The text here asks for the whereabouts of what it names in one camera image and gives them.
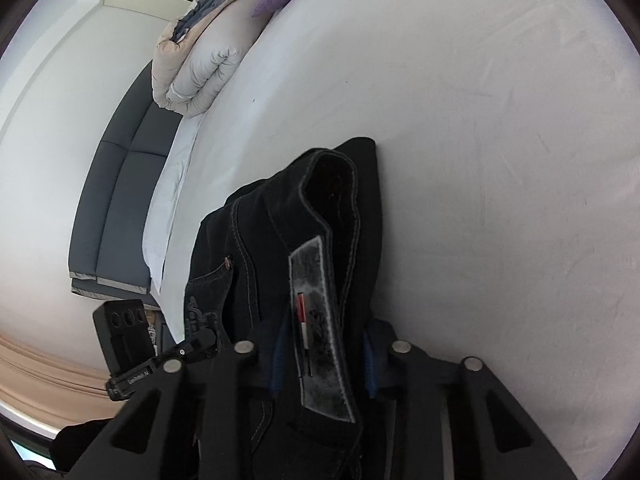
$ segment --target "folded comforter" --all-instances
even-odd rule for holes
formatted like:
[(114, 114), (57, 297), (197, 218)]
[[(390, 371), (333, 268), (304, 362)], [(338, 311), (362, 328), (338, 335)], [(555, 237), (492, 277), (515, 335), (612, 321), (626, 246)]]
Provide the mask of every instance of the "folded comforter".
[(153, 98), (195, 117), (207, 111), (260, 36), (269, 16), (252, 18), (258, 0), (196, 0), (170, 22), (154, 52)]

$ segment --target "bed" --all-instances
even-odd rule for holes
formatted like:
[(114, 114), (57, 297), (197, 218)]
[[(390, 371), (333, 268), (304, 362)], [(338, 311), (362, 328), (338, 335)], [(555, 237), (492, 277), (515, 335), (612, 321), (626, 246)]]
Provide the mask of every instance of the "bed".
[(640, 57), (603, 0), (293, 0), (204, 115), (156, 299), (199, 222), (312, 146), (379, 147), (376, 313), (482, 356), (581, 480), (640, 420)]

